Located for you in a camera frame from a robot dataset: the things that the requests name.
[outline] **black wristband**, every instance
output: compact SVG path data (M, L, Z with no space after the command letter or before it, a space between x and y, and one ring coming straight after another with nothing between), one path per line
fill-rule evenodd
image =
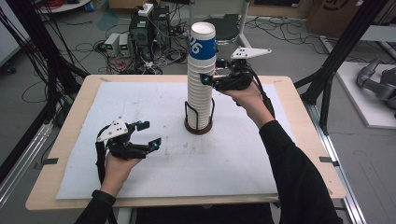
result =
M108 193L102 192L101 190L97 190L97 189L93 191L92 197L94 199L97 199L104 203L108 203L108 204L110 204L110 206L113 206L113 204L116 202L115 197L111 196Z

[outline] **black sleeve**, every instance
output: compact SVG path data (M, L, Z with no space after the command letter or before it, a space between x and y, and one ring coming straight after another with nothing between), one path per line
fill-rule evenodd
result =
M79 215L76 224L105 224L116 199L100 190L92 193L92 199Z
M315 165L274 120L260 129L281 204L280 223L343 223Z

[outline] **hand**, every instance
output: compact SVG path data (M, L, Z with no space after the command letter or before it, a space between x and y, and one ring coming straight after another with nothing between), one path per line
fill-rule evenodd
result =
M231 96L234 101L244 107L247 115L256 123L259 129L267 122L274 120L262 101L259 89L253 82L245 90L222 91L221 93Z
M100 190L116 197L125 180L128 178L129 173L131 173L132 168L140 161L139 159L126 161L108 153L106 157L106 176Z

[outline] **stack of paper cups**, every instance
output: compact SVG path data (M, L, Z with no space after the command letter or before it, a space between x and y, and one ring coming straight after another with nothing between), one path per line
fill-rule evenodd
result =
M188 57L188 103L198 112L188 108L187 122L196 130L209 124L212 88L201 83L200 74L213 76L216 66L216 31L208 22L196 22L191 27L190 54Z

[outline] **power strip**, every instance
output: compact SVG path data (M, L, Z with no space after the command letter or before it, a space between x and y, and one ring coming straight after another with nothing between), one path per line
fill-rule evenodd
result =
M139 16L145 16L148 17L149 13L152 11L152 9L154 8L154 5L150 4L150 3L146 3L145 5L143 5L143 10L139 10L137 12L137 14Z

